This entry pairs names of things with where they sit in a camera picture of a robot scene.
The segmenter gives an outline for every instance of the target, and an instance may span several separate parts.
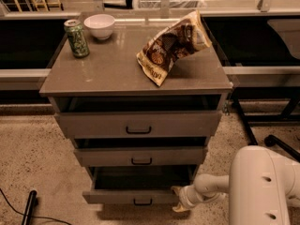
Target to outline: snack bag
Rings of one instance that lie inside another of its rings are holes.
[[[160,31],[137,54],[145,75],[161,86],[177,59],[210,47],[199,11]]]

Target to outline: black cable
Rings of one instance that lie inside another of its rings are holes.
[[[9,207],[17,214],[19,215],[22,215],[22,216],[27,216],[25,215],[24,213],[21,213],[19,211],[17,211],[9,202],[7,196],[4,194],[4,192],[2,191],[2,189],[0,188],[0,192],[1,194],[3,195],[4,199],[6,200],[7,204],[9,205]],[[56,219],[56,218],[53,218],[53,217],[40,217],[40,216],[31,216],[31,218],[41,218],[41,219],[48,219],[48,220],[52,220],[52,221],[57,221],[57,222],[61,222],[61,223],[64,223],[64,224],[67,224],[67,225],[72,225],[66,221],[63,221],[63,220],[59,220],[59,219]]]

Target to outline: countertop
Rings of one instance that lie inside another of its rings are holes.
[[[89,15],[83,13],[80,20],[83,22]],[[96,40],[84,30],[90,49],[87,57],[75,58],[66,41],[40,89],[42,96],[187,95],[231,91],[232,84],[212,46],[177,60],[164,83],[156,86],[143,73],[136,54],[149,39],[179,18],[160,19],[155,14],[142,12],[113,16],[116,24],[107,40]]]

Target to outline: green can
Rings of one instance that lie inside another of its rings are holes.
[[[79,20],[71,19],[64,23],[67,39],[75,57],[85,57],[90,51],[83,34],[83,26]]]

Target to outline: bowl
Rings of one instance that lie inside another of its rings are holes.
[[[99,40],[104,40],[111,36],[114,23],[114,17],[108,14],[97,14],[84,20],[84,26],[93,37]]]

